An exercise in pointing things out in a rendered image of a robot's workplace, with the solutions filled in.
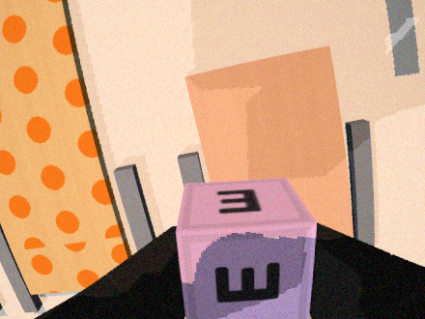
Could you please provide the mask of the pink labelled cube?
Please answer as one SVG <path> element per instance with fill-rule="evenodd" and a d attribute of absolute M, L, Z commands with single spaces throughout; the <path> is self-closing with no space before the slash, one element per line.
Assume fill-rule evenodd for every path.
<path fill-rule="evenodd" d="M 184 184 L 185 319 L 309 319 L 316 222 L 286 176 Z"/>

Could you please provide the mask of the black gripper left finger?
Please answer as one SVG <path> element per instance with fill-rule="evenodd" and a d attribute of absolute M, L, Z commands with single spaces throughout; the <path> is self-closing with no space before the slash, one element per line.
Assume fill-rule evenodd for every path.
<path fill-rule="evenodd" d="M 185 319 L 177 226 L 34 319 Z"/>

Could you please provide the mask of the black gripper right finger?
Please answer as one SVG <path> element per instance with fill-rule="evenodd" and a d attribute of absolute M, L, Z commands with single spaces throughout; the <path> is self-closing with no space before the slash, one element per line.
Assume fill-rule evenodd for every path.
<path fill-rule="evenodd" d="M 425 267 L 316 222 L 312 319 L 425 319 Z"/>

